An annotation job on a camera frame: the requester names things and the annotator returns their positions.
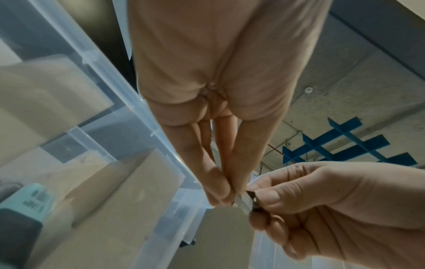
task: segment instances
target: fingernail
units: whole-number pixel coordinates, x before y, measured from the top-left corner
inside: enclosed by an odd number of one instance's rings
[[[292,246],[290,242],[286,245],[286,250],[290,252],[291,254],[293,254],[294,256],[297,255],[297,252],[295,252],[294,247]]]
[[[268,205],[272,205],[280,201],[279,194],[273,188],[256,190],[255,196],[260,202]]]

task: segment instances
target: skin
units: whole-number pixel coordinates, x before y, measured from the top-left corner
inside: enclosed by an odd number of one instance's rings
[[[297,260],[321,255],[375,269],[425,265],[425,171],[382,163],[293,164],[261,176],[265,230]]]
[[[141,95],[212,205],[231,204],[244,192],[288,109],[330,5],[129,0]],[[212,155],[210,121],[221,170]]]

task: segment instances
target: blue grid panel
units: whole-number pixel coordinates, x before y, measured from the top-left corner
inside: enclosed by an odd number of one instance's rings
[[[402,153],[393,157],[386,158],[384,155],[377,152],[377,149],[390,145],[388,140],[383,135],[375,136],[366,141],[361,141],[358,137],[353,135],[351,131],[362,126],[362,123],[358,117],[354,117],[341,125],[330,118],[328,118],[328,122],[329,125],[332,127],[332,130],[322,134],[316,139],[311,139],[305,134],[302,134],[302,140],[305,145],[295,149],[294,151],[291,151],[287,147],[283,146],[283,163],[286,164],[290,161],[293,161],[295,163],[305,162],[305,160],[301,158],[301,156],[310,151],[316,151],[324,157],[320,161],[343,162],[364,154],[371,154],[376,159],[378,159],[379,162],[382,163],[399,164],[405,166],[412,166],[417,164],[417,162],[408,153]],[[337,152],[335,154],[331,154],[329,151],[322,147],[322,145],[340,136],[345,136],[346,138],[354,142],[356,145]]]

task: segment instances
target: concrete ceiling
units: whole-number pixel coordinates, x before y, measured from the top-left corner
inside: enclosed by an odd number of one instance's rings
[[[306,87],[313,92],[306,94]],[[270,145],[294,150],[304,144],[303,133],[314,139],[329,131],[328,117],[340,124],[358,117],[363,126],[352,133],[362,140],[383,134],[391,144],[378,150],[385,157],[408,152],[425,164],[425,81],[333,17],[327,19]],[[352,145],[341,137],[324,147],[336,153]],[[303,156],[308,161],[317,157],[315,152]],[[367,155],[354,160],[376,161]],[[256,172],[283,166],[282,154],[268,147]]]

